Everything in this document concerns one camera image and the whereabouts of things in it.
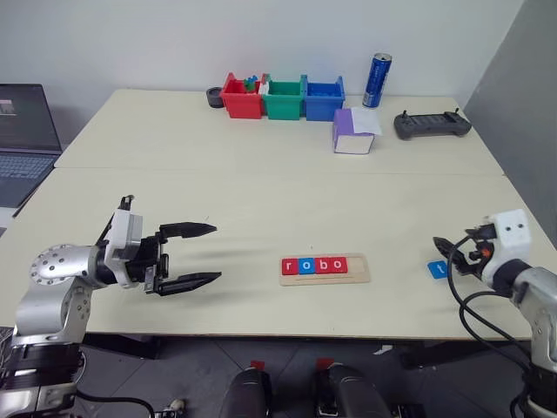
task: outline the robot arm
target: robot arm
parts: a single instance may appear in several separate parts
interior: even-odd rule
[[[142,238],[142,217],[130,212],[132,196],[123,197],[93,246],[52,246],[33,260],[29,290],[16,313],[10,358],[0,376],[0,418],[64,416],[77,388],[72,378],[80,366],[94,290],[144,283],[146,293],[161,296],[189,292],[221,273],[194,273],[168,279],[168,238],[197,237],[216,231],[207,224],[161,225]]]
[[[557,275],[527,264],[531,238],[522,210],[488,217],[485,225],[466,234],[476,248],[468,259],[453,251],[455,268],[508,296],[532,328],[531,365],[525,375],[527,416],[557,418]],[[448,257],[453,244],[442,238],[433,241]]]

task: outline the red bin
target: red bin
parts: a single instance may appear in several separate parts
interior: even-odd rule
[[[244,80],[238,80],[231,72],[220,92],[226,110],[231,118],[261,119],[263,99],[259,92],[259,81],[255,82],[255,91],[246,91]]]

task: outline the energy drink can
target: energy drink can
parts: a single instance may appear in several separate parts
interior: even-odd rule
[[[365,107],[379,106],[386,76],[389,73],[392,61],[393,57],[389,54],[379,53],[373,56],[372,68],[367,79],[366,93],[364,93],[363,105]]]

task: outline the remote controller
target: remote controller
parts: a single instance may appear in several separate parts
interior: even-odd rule
[[[414,115],[402,112],[394,119],[394,129],[400,139],[409,139],[416,135],[466,135],[472,125],[462,118],[459,108],[436,115]]]

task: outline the plastic storage bin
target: plastic storage bin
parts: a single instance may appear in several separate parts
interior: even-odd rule
[[[304,77],[298,82],[285,82],[272,81],[268,74],[264,75],[268,88],[262,97],[269,119],[299,119],[303,111]]]
[[[244,80],[238,80],[231,72],[220,92],[226,110],[231,118],[261,119],[263,114],[263,100],[259,92],[260,82],[255,82],[255,91],[247,91]]]
[[[304,78],[305,118],[307,120],[334,119],[334,111],[342,109],[345,89],[342,77],[336,83],[308,83]]]

